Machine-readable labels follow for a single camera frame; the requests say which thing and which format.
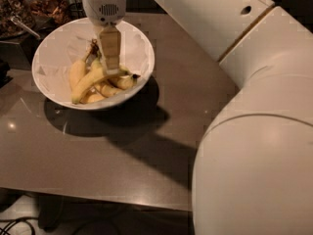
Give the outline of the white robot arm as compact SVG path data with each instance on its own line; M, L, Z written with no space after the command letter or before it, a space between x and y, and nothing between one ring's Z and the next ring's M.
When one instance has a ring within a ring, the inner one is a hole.
M155 0L240 91L193 171L196 235L313 235L313 35L272 0Z

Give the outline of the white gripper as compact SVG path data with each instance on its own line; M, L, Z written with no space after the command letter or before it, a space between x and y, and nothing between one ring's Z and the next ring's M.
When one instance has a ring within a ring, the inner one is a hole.
M118 24L125 16L126 0L82 0L87 18L94 25ZM106 26L98 33L102 54L109 74L119 70L121 33L115 26Z

